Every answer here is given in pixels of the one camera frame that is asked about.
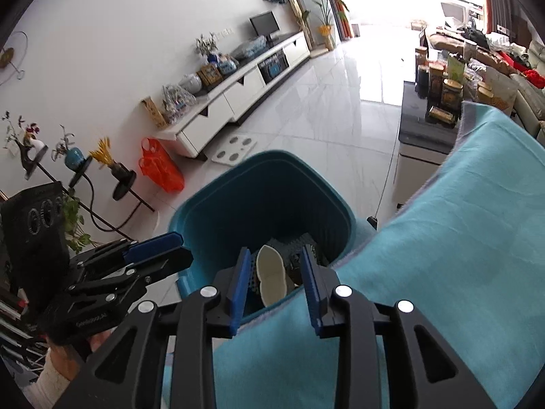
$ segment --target black computer monitor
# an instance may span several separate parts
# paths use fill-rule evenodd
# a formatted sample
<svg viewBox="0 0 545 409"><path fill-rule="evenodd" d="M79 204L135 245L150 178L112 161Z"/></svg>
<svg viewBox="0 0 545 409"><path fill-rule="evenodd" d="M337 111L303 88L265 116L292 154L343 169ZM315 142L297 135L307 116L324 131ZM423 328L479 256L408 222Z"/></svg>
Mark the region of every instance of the black computer monitor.
<svg viewBox="0 0 545 409"><path fill-rule="evenodd" d="M250 18L255 33L264 35L268 42L272 42L271 34L280 30L276 18L272 12L262 13L257 17Z"/></svg>

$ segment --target white board with round holes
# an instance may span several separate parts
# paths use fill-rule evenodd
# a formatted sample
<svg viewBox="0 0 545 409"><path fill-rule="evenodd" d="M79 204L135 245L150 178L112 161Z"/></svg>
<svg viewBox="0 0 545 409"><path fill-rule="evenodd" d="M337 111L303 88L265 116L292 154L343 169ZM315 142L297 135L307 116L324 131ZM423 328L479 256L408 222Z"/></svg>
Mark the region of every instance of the white board with round holes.
<svg viewBox="0 0 545 409"><path fill-rule="evenodd" d="M218 146L211 160L222 165L236 166L246 158L256 143L255 137L236 133Z"/></svg>

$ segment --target silver screw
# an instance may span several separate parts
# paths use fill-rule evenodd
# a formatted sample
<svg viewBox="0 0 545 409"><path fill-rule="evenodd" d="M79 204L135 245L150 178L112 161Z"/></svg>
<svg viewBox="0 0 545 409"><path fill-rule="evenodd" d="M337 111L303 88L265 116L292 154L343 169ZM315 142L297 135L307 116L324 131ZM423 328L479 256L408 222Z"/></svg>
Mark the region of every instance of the silver screw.
<svg viewBox="0 0 545 409"><path fill-rule="evenodd" d="M138 305L138 310L143 314L147 314L148 312L153 311L154 307L155 307L155 304L153 302L146 301L146 302L141 302Z"/></svg>
<svg viewBox="0 0 545 409"><path fill-rule="evenodd" d="M399 303L397 303L397 308L406 314L410 314L412 311L414 311L414 305L407 300L401 300Z"/></svg>
<svg viewBox="0 0 545 409"><path fill-rule="evenodd" d="M214 286L205 286L201 289L201 296L205 298L213 297L217 294L217 289Z"/></svg>
<svg viewBox="0 0 545 409"><path fill-rule="evenodd" d="M349 297L352 295L352 289L349 287L349 286L345 286L345 285L340 285L340 286L337 286L335 288L335 293L339 296L339 297Z"/></svg>

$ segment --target coffee table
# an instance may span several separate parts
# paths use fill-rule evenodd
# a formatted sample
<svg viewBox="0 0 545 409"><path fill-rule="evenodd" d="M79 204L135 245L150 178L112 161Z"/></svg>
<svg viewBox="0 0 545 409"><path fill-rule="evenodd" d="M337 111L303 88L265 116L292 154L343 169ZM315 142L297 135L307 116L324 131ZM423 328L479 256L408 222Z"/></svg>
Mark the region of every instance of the coffee table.
<svg viewBox="0 0 545 409"><path fill-rule="evenodd" d="M394 178L393 200L398 207L423 186L445 161L456 142L458 128L426 115L429 101L415 91L414 81L403 83L398 134L400 142Z"/></svg>

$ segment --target person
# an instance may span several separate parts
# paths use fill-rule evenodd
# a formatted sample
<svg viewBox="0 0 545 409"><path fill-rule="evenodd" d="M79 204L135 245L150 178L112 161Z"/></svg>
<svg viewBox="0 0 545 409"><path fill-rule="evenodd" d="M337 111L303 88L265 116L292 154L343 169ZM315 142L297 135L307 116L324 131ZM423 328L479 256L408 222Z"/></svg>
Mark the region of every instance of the person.
<svg viewBox="0 0 545 409"><path fill-rule="evenodd" d="M91 350L95 352L109 337L107 330L89 338ZM45 366L35 383L23 388L23 394L34 409L51 409L64 393L70 382L80 371L74 351L66 346L57 346L47 338L49 349Z"/></svg>

